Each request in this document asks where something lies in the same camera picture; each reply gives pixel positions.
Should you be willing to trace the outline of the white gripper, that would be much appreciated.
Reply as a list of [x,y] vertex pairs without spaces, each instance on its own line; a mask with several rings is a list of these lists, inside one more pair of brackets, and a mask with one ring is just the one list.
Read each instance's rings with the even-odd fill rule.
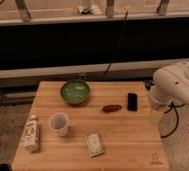
[[161,120],[166,108],[171,103],[172,98],[163,93],[159,88],[153,86],[148,92],[150,103],[150,123],[157,125]]

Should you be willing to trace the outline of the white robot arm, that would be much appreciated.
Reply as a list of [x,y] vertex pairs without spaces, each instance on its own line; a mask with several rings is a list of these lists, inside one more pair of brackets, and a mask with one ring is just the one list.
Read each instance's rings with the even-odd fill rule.
[[181,61],[156,70],[153,81],[148,92],[150,123],[157,125],[174,99],[189,106],[189,62]]

